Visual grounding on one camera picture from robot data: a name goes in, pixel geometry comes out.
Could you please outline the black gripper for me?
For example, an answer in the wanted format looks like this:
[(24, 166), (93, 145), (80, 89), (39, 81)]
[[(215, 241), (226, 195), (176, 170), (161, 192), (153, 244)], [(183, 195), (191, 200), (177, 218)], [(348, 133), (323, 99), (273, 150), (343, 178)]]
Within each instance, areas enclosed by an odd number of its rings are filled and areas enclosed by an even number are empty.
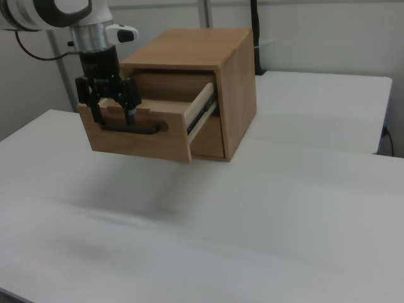
[(127, 125), (134, 124), (136, 107), (141, 103), (138, 87), (131, 78), (122, 78), (116, 48), (79, 54), (83, 75), (75, 79), (78, 100), (89, 104), (93, 120), (103, 122), (100, 99), (111, 98), (120, 104)]

